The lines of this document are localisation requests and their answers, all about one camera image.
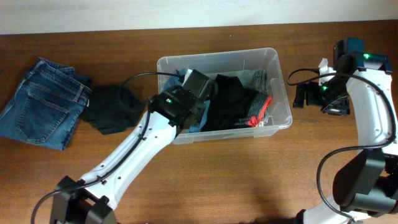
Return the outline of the small blue denim cloth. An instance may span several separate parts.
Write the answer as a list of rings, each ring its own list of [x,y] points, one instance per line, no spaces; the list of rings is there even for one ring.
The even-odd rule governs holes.
[[[170,87],[175,86],[175,85],[182,86],[182,82],[180,81],[179,77],[170,77],[165,82],[162,91],[165,91],[165,90],[167,90]],[[199,123],[197,123],[197,124],[195,124],[193,126],[190,126],[185,131],[186,133],[199,133],[199,132],[201,132],[202,128],[204,127],[204,125],[206,124],[206,121],[207,121],[207,112],[208,112],[208,109],[210,107],[210,100],[206,100],[204,102],[204,105],[205,105],[204,111],[203,111],[203,114],[202,114],[202,116],[200,118]]]

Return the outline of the black red grey garment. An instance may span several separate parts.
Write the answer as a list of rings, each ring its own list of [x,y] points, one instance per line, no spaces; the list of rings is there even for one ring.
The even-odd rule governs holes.
[[[203,132],[254,128],[266,116],[272,98],[264,92],[246,88],[238,77],[218,74],[217,95],[210,100]]]

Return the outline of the light blue jeans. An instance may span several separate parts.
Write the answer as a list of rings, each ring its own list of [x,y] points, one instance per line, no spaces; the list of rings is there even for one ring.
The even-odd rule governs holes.
[[[246,88],[252,88],[267,93],[267,73],[265,70],[240,70],[226,73],[219,73],[228,77],[238,77]],[[211,74],[214,79],[218,74]]]

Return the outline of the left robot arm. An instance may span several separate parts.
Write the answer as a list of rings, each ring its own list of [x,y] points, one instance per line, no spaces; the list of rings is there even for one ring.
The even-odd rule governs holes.
[[[57,185],[51,223],[116,223],[114,214],[127,188],[149,161],[178,134],[200,123],[215,81],[188,70],[183,83],[153,96],[133,132],[98,166],[78,181]]]

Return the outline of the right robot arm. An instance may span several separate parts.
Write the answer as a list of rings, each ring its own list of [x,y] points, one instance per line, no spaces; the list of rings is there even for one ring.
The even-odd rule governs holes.
[[[333,193],[300,211],[295,223],[362,223],[397,213],[397,116],[392,100],[392,65],[387,55],[368,53],[348,37],[323,59],[315,77],[297,82],[294,108],[319,106],[326,114],[354,114],[356,156],[333,180]]]

